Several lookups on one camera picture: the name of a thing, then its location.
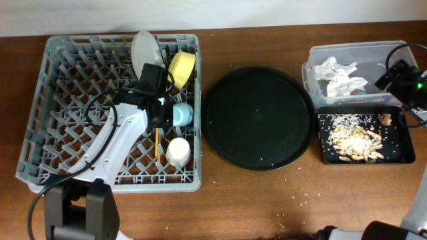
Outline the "wooden chopstick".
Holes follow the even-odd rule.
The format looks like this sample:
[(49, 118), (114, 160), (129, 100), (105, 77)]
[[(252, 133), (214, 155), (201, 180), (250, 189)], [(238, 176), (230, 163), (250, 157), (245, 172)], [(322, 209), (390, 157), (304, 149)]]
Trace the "wooden chopstick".
[(155, 128), (155, 157), (159, 155), (159, 129)]
[(157, 162), (160, 162), (160, 158), (161, 158), (161, 151), (160, 151), (160, 146), (161, 146), (161, 135), (159, 133), (159, 155), (157, 158)]

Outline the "light blue cup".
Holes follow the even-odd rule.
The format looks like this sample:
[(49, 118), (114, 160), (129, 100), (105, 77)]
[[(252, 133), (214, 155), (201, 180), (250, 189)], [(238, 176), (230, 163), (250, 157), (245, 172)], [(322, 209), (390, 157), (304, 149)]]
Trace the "light blue cup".
[(193, 108), (188, 103), (176, 103), (173, 106), (173, 126), (186, 127), (193, 121)]

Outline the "pink cup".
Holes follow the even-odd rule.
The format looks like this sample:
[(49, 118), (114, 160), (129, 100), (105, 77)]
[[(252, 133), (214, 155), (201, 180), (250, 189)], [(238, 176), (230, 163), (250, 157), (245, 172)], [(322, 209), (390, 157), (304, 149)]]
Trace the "pink cup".
[(170, 165), (176, 167), (185, 166), (191, 157), (190, 145), (186, 139), (182, 137), (176, 137), (169, 142), (165, 157)]

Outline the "yellow bowl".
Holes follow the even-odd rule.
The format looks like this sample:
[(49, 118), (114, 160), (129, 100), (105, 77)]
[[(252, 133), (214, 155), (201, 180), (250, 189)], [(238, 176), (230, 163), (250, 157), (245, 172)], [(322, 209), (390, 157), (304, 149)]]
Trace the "yellow bowl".
[(184, 51), (176, 53), (171, 60), (168, 71), (172, 74), (174, 86), (178, 89), (182, 89), (187, 83), (195, 66), (195, 60), (195, 54)]

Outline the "grey plate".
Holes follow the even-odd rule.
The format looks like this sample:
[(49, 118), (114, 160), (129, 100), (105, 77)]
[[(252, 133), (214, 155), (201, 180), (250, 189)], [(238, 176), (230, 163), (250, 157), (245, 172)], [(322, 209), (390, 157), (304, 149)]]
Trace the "grey plate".
[(137, 79), (140, 79), (146, 63), (165, 67), (160, 48), (148, 31), (140, 31), (134, 36), (131, 43), (131, 62)]

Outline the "white napkin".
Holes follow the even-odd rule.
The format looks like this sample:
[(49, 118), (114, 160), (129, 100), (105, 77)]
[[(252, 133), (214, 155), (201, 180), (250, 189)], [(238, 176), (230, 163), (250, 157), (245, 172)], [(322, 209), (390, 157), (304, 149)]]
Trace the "white napkin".
[(357, 63), (341, 65), (335, 57), (329, 57), (321, 65), (314, 67), (314, 79), (316, 81), (328, 81), (326, 85), (327, 97), (346, 97), (355, 90), (364, 90), (368, 84), (368, 81), (363, 77), (350, 76), (357, 70)]

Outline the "food scraps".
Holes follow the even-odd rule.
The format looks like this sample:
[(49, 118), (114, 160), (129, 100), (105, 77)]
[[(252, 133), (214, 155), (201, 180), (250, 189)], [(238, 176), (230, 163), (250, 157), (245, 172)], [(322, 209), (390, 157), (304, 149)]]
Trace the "food scraps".
[(384, 163), (392, 156), (390, 114), (321, 114), (322, 157), (329, 164)]

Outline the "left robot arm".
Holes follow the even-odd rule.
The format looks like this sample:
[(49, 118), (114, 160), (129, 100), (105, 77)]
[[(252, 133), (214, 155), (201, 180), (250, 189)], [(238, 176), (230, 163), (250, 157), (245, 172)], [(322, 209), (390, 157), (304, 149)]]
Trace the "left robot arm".
[(47, 239), (126, 239), (112, 186), (136, 140), (147, 129), (172, 126), (173, 108), (161, 98), (174, 83), (166, 68), (146, 63), (137, 81), (89, 102), (86, 114), (102, 97), (110, 104), (101, 131), (68, 173), (50, 176), (36, 196), (44, 199)]

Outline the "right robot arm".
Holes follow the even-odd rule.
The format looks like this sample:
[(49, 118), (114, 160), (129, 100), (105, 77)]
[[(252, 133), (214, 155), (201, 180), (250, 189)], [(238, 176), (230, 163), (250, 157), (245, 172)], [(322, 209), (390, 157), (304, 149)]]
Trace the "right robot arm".
[[(333, 115), (351, 115), (358, 119), (371, 117), (379, 125), (381, 114), (390, 114), (397, 118), (401, 108), (397, 106), (341, 106), (321, 107), (318, 109), (318, 122), (321, 126), (332, 126)], [(381, 152), (386, 158), (379, 165), (403, 167), (415, 162), (415, 152), (407, 128), (400, 124), (392, 126), (391, 137), (400, 144), (387, 143)], [(330, 230), (328, 239), (425, 239), (426, 238), (426, 174), (424, 173), (413, 204), (402, 219), (400, 226), (381, 221), (371, 222), (363, 231), (348, 231), (335, 228)]]

